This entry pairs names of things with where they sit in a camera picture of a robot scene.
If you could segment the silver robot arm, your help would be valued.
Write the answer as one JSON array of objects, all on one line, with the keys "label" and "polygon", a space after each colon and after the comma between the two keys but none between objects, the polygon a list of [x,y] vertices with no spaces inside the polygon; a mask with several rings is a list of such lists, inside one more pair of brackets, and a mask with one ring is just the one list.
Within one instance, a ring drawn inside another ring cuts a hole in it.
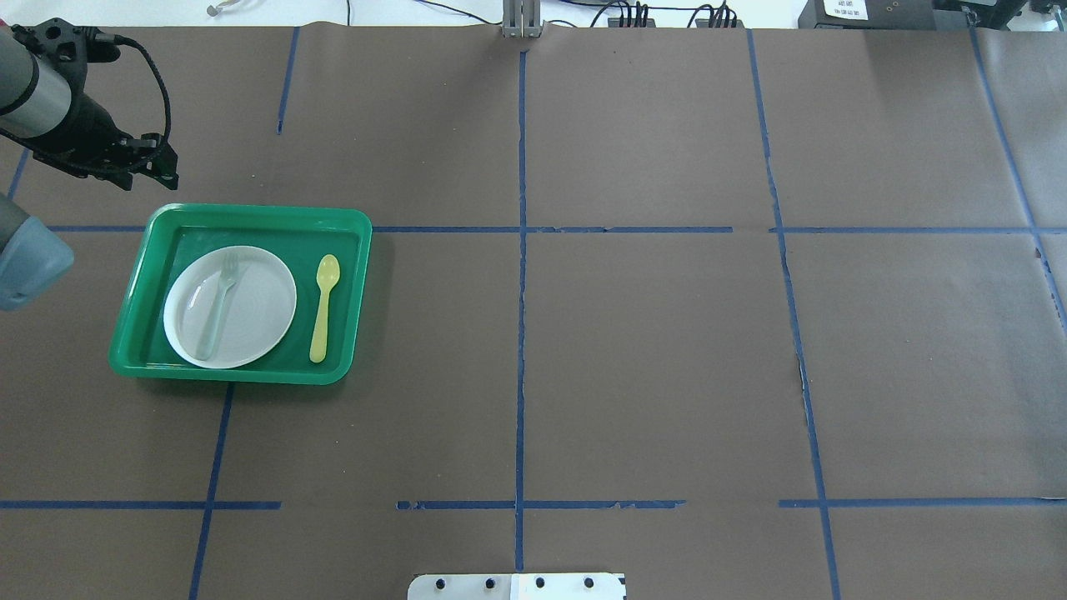
[{"label": "silver robot arm", "polygon": [[[87,69],[113,63],[129,47],[144,58],[163,99],[163,130],[123,132],[85,91]],[[3,34],[1,133],[39,163],[74,178],[108,181],[130,191],[137,175],[168,190],[179,185],[172,148],[172,102],[163,75],[138,41],[53,18]],[[70,270],[73,250],[7,194],[1,201],[1,307],[23,307]]]}]

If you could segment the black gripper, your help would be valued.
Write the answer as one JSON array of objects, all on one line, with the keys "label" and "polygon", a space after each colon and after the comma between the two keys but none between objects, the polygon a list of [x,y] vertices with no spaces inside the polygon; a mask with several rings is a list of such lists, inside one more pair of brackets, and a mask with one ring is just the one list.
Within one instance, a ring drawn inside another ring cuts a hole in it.
[{"label": "black gripper", "polygon": [[133,147],[123,143],[131,139],[99,102],[81,96],[53,132],[34,138],[33,158],[76,178],[110,181],[125,191],[131,190],[136,174],[148,176],[168,189],[178,189],[178,156],[174,148],[161,144],[153,162],[133,168],[156,151],[155,143],[161,141],[161,136],[141,137]]}]

